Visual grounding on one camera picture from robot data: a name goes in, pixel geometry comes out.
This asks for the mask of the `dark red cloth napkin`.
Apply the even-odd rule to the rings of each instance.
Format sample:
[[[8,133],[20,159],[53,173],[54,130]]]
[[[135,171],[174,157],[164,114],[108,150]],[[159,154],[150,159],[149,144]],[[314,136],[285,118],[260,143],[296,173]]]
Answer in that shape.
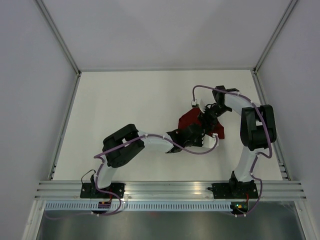
[[[196,124],[200,126],[205,134],[213,136],[217,134],[219,139],[225,139],[225,130],[217,118],[206,117],[199,108],[192,108],[178,120],[178,129],[183,130],[188,126]]]

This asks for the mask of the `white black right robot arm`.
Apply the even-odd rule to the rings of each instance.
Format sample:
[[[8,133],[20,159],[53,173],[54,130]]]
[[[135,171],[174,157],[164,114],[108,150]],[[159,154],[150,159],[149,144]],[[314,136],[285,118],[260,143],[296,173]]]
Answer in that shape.
[[[260,156],[270,159],[273,156],[272,143],[277,139],[273,107],[269,104],[257,105],[236,88],[226,89],[223,85],[209,87],[196,85],[192,89],[195,100],[197,88],[209,89],[215,99],[216,115],[235,111],[240,115],[240,140],[242,153],[228,182],[213,183],[208,188],[215,199],[259,199],[262,191],[257,190],[255,181],[263,188],[262,180],[254,176],[254,169]]]

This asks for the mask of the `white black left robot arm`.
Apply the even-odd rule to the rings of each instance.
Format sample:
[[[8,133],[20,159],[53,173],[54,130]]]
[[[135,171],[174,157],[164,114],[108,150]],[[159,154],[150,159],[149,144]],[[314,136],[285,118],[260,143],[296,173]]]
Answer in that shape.
[[[101,160],[101,166],[91,191],[98,198],[106,197],[117,169],[128,164],[143,151],[175,154],[190,147],[206,148],[207,137],[203,128],[196,123],[163,135],[146,133],[138,130],[134,124],[128,124],[106,137],[103,140],[102,152],[94,156]]]

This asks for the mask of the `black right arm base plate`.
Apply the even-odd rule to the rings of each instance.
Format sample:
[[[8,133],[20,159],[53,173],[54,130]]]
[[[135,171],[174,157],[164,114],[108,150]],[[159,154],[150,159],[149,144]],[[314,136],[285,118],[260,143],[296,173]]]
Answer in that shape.
[[[231,183],[213,183],[211,191],[214,199],[257,199],[259,196],[254,182],[232,185]]]

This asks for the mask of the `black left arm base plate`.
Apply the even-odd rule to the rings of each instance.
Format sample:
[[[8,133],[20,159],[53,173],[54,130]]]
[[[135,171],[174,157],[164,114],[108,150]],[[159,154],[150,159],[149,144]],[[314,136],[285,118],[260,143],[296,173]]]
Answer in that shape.
[[[98,190],[94,183],[83,183],[80,191],[81,199],[109,199],[123,198],[125,193],[124,183],[111,183],[107,188]]]

